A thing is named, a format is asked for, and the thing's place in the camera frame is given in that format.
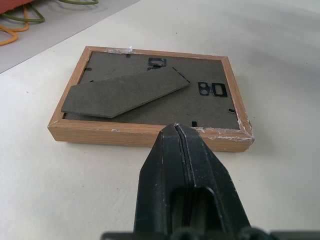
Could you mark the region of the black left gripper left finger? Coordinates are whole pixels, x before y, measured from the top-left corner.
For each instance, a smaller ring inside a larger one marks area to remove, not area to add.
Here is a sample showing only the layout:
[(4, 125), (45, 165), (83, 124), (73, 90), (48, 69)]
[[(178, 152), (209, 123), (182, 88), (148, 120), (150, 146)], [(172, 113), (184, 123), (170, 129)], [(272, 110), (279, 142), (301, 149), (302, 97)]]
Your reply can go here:
[(171, 229), (175, 194), (184, 188), (184, 154), (177, 126), (163, 128), (139, 173), (135, 229)]

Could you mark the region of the wooden picture frame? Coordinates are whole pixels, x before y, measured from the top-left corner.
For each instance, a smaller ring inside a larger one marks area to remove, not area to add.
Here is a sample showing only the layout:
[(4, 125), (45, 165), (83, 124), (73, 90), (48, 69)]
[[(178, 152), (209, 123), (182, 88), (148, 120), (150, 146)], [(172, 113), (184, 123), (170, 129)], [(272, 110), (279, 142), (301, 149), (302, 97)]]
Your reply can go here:
[(150, 147), (170, 124), (213, 151), (253, 144), (226, 56), (86, 46), (47, 128), (61, 142)]

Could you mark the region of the red-orange furniture piece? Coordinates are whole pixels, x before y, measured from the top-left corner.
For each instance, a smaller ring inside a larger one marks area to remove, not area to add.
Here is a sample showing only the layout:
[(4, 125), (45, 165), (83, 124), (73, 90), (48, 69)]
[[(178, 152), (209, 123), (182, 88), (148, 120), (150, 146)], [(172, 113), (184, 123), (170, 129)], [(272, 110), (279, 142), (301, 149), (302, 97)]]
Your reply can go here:
[(34, 0), (0, 0), (0, 14), (9, 10), (28, 4)]

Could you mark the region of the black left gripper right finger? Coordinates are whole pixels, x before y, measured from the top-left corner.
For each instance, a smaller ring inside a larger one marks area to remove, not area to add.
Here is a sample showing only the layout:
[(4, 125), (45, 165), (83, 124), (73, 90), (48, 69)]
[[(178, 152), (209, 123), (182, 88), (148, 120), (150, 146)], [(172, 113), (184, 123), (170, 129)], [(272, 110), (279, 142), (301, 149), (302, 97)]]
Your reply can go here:
[(241, 229), (242, 203), (229, 172), (199, 133), (177, 125), (187, 178), (182, 224), (197, 229)]

